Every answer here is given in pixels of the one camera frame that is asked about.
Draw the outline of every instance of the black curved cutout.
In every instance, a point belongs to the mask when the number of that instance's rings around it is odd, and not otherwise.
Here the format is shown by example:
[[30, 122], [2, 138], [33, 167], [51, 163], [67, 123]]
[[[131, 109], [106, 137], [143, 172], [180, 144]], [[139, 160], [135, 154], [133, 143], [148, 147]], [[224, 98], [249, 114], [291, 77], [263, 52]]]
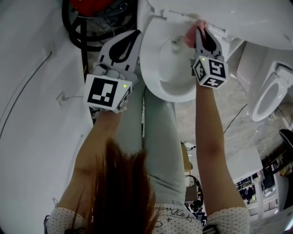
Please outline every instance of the black curved cutout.
[[206, 41], [203, 43], [203, 47], [212, 53], [217, 49], [217, 45], [212, 39], [212, 37], [206, 32], [206, 30], [205, 30], [205, 34], [206, 34]]
[[109, 51], [109, 57], [112, 60], [112, 64], [122, 63], [128, 59], [133, 45], [136, 42], [136, 39], [140, 33], [141, 31], [135, 30], [133, 33], [123, 38], [121, 41], [118, 41], [115, 45], [111, 47]]

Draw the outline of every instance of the white toilet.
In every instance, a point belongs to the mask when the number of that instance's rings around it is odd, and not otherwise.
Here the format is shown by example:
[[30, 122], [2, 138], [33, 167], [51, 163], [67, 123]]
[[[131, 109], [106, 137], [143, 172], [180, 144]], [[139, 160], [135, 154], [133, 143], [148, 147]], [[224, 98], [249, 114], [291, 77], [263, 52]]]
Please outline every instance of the white toilet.
[[194, 50], [183, 43], [183, 36], [197, 19], [209, 23], [227, 60], [244, 40], [293, 49], [292, 10], [288, 0], [139, 0], [137, 27], [144, 35], [140, 54], [143, 79], [149, 90], [164, 100], [193, 100]]
[[254, 121], [270, 115], [293, 84], [293, 50], [247, 43], [237, 78], [248, 94], [248, 112]]

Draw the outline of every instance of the fiducial marker cube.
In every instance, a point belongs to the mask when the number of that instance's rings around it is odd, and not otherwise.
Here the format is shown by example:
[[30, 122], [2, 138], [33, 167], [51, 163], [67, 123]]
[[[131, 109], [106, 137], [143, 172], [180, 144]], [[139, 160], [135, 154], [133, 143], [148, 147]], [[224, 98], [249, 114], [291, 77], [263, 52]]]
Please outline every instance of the fiducial marker cube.
[[119, 113], [132, 92], [132, 82], [88, 74], [83, 101], [88, 106]]
[[199, 56], [193, 70], [202, 86], [217, 89], [227, 82], [228, 64], [219, 60]]

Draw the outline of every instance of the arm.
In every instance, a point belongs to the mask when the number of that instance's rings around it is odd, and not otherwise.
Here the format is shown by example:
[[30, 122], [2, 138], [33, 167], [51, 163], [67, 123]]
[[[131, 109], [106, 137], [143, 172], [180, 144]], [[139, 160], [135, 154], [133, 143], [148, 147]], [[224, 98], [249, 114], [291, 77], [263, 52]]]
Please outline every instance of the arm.
[[97, 158], [101, 157], [108, 138], [115, 136], [120, 114], [101, 112], [76, 157], [71, 181], [57, 207], [87, 215], [92, 199], [92, 180], [95, 178]]
[[199, 84], [196, 87], [195, 135], [206, 213], [245, 207], [227, 168], [223, 128], [213, 90]]

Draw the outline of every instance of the light gray jeans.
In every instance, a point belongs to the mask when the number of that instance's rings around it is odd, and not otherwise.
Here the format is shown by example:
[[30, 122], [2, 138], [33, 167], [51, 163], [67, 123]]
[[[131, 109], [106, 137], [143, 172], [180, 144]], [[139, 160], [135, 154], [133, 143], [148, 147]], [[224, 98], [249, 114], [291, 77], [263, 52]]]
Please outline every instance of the light gray jeans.
[[122, 112], [116, 142], [129, 154], [142, 150], [142, 104], [145, 101], [144, 148], [146, 170], [156, 195], [156, 203], [184, 205], [185, 179], [174, 104], [152, 94], [141, 79]]

